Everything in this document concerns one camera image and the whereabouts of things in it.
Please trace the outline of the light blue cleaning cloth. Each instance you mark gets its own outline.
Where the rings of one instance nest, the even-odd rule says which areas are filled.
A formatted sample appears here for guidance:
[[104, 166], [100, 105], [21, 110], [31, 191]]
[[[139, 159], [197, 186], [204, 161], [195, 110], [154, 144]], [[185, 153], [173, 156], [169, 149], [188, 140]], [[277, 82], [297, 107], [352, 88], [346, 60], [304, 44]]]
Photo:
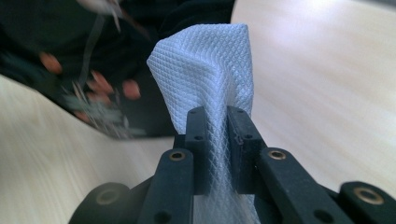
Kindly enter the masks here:
[[254, 84], [248, 27], [198, 24], [159, 41], [148, 57], [171, 120], [185, 133], [188, 112], [205, 109], [209, 192], [194, 200], [194, 224], [259, 224], [253, 198], [232, 189], [227, 107], [251, 112]]

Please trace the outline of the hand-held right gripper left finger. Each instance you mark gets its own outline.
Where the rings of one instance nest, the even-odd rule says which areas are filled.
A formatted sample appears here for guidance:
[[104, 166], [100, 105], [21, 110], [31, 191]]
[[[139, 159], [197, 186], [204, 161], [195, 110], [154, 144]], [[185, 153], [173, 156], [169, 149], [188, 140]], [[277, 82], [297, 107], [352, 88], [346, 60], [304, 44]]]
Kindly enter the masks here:
[[185, 148], [193, 155], [194, 194], [208, 193], [208, 137], [203, 106], [187, 114], [186, 132], [175, 136], [173, 148]]

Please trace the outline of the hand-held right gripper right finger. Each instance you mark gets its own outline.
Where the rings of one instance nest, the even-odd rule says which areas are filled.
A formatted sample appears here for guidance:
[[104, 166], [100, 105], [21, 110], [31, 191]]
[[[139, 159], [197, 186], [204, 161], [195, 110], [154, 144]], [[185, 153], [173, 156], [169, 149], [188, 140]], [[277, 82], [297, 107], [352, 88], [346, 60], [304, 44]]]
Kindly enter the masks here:
[[248, 113], [241, 108], [227, 107], [227, 131], [233, 189], [238, 194], [254, 194], [258, 175], [256, 159], [265, 143]]

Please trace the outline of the black floral decorative plate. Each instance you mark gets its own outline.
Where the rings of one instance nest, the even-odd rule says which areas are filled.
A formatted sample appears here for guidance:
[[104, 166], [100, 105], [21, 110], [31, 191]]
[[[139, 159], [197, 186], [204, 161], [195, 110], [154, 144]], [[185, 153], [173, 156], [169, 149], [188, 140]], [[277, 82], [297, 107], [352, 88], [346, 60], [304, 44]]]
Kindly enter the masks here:
[[0, 0], [0, 74], [116, 139], [175, 133], [147, 59], [195, 24], [228, 23], [235, 0], [120, 0], [114, 21], [77, 0]]

